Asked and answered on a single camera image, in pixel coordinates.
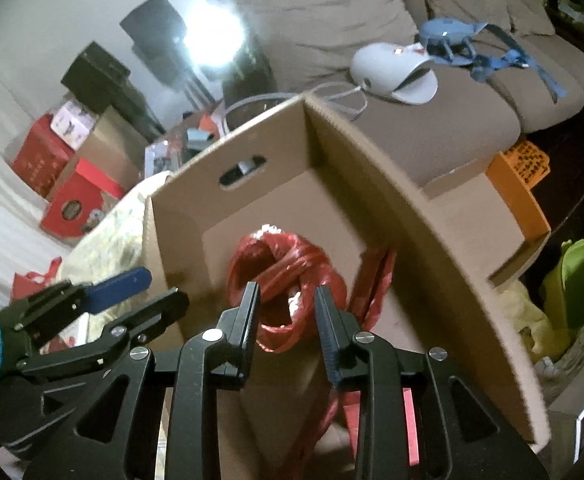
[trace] box handle hole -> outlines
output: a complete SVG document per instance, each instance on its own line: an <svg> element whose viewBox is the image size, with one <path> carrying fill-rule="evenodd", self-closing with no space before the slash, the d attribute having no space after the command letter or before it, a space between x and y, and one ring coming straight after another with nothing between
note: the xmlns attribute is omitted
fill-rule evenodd
<svg viewBox="0 0 584 480"><path fill-rule="evenodd" d="M262 155L255 155L248 160L242 160L229 170L227 170L218 180L221 189L229 190L239 187L249 177L257 173L268 161Z"/></svg>

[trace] white cable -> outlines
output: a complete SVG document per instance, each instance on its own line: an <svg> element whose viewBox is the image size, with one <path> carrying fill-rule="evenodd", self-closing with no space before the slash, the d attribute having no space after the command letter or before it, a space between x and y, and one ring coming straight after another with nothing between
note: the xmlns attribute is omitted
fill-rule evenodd
<svg viewBox="0 0 584 480"><path fill-rule="evenodd" d="M314 88L312 88L310 90L310 93L315 93L317 90L320 90L322 88L330 88L330 87L334 87L334 86L351 86L351 85L345 81L344 82L336 82L336 81L325 82L325 83L321 83L320 85L317 85ZM363 106L361 108L355 109L355 108L351 108L349 106L344 106L344 105L341 105L339 103L333 102L336 99L342 99L342 98L347 97L349 95L355 94L356 92L361 92L361 96L363 97ZM294 94L291 92L274 92L274 93L269 93L269 94L259 94L259 95L255 95L252 97L247 97L245 99L241 99L240 101L235 102L234 104L229 106L227 108L227 110L223 113L224 135L229 134L231 131L227 125L227 116L231 112L236 110L237 108L248 105L250 103L256 103L259 101L267 101L267 100L272 100L272 99L288 100L288 99L291 99L293 97L296 97L297 95L298 94ZM366 97L365 93L363 92L363 88L361 88L360 86L351 88L350 90L347 90L345 92L340 92L338 94L332 94L332 95L326 95L326 96L319 95L318 97L321 98L322 100L326 101L326 104L329 107L334 108L334 109L340 111L341 113L349 116L351 121L353 121L358 116L360 116L368 107L368 98Z"/></svg>

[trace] screw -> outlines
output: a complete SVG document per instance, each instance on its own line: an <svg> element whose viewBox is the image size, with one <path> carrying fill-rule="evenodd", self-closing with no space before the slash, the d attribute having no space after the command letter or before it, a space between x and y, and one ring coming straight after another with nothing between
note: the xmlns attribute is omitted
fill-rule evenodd
<svg viewBox="0 0 584 480"><path fill-rule="evenodd" d="M149 355L150 351L144 346L137 346L130 351L130 357L133 358L134 361L142 361Z"/></svg>
<svg viewBox="0 0 584 480"><path fill-rule="evenodd" d="M430 354L430 357L435 361L445 361L446 358L448 357L448 352L445 349L441 348L440 346L435 346L434 348L431 348L428 353Z"/></svg>
<svg viewBox="0 0 584 480"><path fill-rule="evenodd" d="M218 341L223 337L223 331L218 328L211 328L203 333L203 339L205 341Z"/></svg>
<svg viewBox="0 0 584 480"><path fill-rule="evenodd" d="M121 337L122 335L124 335L124 333L127 331L128 329L125 328L124 326L115 326L112 330L110 330L110 333L114 336L114 337Z"/></svg>
<svg viewBox="0 0 584 480"><path fill-rule="evenodd" d="M374 341L374 334L371 332L359 332L354 339L362 345L370 344Z"/></svg>

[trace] white wall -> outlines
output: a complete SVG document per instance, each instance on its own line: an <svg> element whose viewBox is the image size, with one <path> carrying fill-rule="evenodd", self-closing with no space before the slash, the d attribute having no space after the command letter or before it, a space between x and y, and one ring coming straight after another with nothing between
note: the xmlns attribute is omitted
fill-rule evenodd
<svg viewBox="0 0 584 480"><path fill-rule="evenodd" d="M159 120L171 127L191 108L182 92L159 83L131 51L119 22L145 0L0 0L0 79L32 117L66 91L60 79L76 55L97 41L131 71ZM197 0L169 0L181 13ZM218 87L211 87L215 97Z"/></svg>

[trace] white cap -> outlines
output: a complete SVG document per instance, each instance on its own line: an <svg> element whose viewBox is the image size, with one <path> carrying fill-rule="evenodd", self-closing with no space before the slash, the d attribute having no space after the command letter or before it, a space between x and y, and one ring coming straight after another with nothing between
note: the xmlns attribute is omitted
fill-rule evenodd
<svg viewBox="0 0 584 480"><path fill-rule="evenodd" d="M438 88L437 76L424 66L429 60L421 43L372 43L356 52L350 75L371 94L420 105L430 101Z"/></svg>

